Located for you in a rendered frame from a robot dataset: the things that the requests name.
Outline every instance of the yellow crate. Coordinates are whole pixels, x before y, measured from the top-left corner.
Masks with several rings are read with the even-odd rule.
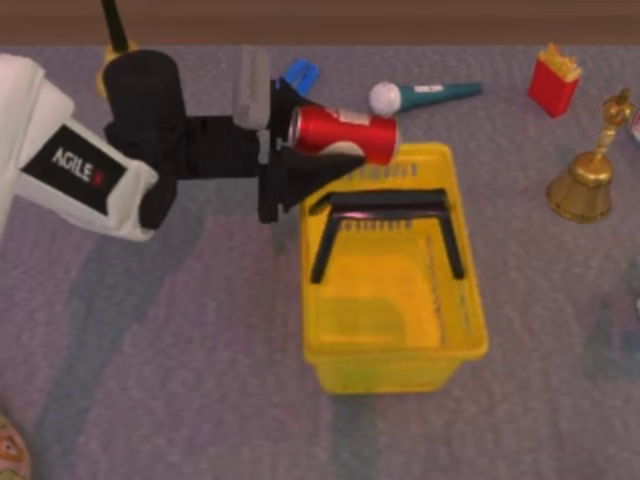
[[[311,281],[330,211],[315,206],[327,194],[436,189],[448,197],[461,279],[439,220],[394,217],[391,209],[390,220],[346,215],[321,280]],[[300,243],[304,353],[326,391],[433,391],[463,361],[486,353],[476,272],[446,145],[402,145],[389,166],[364,166],[312,195],[300,208]]]

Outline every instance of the yellow object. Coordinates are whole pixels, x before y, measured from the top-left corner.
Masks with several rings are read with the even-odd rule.
[[[546,50],[538,54],[538,58],[565,82],[573,82],[582,74],[575,57],[562,55],[556,45],[550,43]]]
[[[627,123],[635,110],[630,96],[630,90],[625,88],[604,102],[605,126],[596,148],[578,154],[569,168],[547,186],[547,203],[563,218],[576,223],[593,223],[611,211],[613,165],[606,153],[616,129]]]
[[[310,281],[329,192],[445,189],[462,258],[456,280],[437,219],[343,222],[319,283]],[[451,151],[402,145],[387,167],[367,165],[300,208],[304,353],[335,394],[426,392],[488,348],[482,304]]]
[[[107,98],[107,91],[104,88],[104,81],[102,79],[102,74],[104,72],[104,69],[107,68],[107,65],[109,65],[111,61],[115,60],[120,55],[124,55],[125,53],[132,52],[137,48],[138,47],[136,46],[136,44],[131,41],[129,41],[129,50],[127,50],[126,52],[116,52],[115,50],[113,50],[113,47],[111,45],[107,46],[107,48],[104,51],[104,61],[102,62],[102,68],[100,69],[100,71],[98,72],[98,75],[96,76],[96,85],[98,87],[98,93],[102,98],[105,98],[105,99]]]

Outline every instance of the soda can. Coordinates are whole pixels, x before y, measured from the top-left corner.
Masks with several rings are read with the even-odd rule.
[[[631,132],[633,139],[640,144],[640,108],[636,110],[635,115],[631,118],[629,131]]]
[[[307,155],[360,155],[367,163],[387,165],[400,145],[394,118],[304,105],[294,110],[289,145]]]

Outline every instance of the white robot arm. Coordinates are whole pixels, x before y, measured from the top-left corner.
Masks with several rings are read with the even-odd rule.
[[[148,240],[139,208],[156,171],[74,120],[74,102],[33,60],[0,55],[0,79],[0,238],[17,194],[79,227]]]

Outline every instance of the brass bell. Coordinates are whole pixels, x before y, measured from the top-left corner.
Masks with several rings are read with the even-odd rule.
[[[613,166],[606,152],[616,129],[629,121],[635,106],[623,89],[604,102],[605,127],[592,152],[578,154],[547,186],[547,202],[558,215],[577,223],[593,223],[611,211]]]

